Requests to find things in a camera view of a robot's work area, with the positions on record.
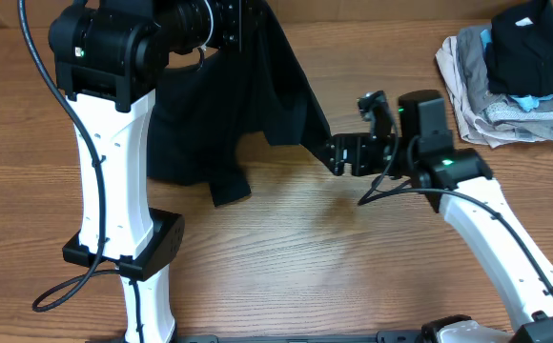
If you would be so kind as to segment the black t-shirt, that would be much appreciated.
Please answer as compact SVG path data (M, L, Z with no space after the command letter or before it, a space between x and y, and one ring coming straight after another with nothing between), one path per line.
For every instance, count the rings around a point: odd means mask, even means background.
M157 85L147 143L151 179L208 184L215 206L250 195L236 159L239 139L261 132L272 146L318 154L328 121L276 15L264 1L241 52L220 50L199 70L167 70Z

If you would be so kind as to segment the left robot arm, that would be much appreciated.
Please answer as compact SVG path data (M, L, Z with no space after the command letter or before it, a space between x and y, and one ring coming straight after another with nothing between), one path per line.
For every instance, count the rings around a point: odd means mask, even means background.
M80 126L80 231L65 258L116 266L127 342L173 342L169 266L184 220L147 197L147 137L156 86L171 53L241 50L262 13L257 1L76 1L51 24L57 86Z

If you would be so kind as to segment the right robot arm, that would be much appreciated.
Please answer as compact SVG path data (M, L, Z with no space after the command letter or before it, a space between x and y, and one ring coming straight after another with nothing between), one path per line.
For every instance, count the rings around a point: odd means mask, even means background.
M422 194L465 241L506 308L510 333L468 315L434 320L407 342L553 342L553 264L508 205L492 170L473 149L454 147L438 91L401 96L391 112L383 91L358 100L367 133L342 133L324 145L323 163L335 175L374 175L365 205L405 193Z

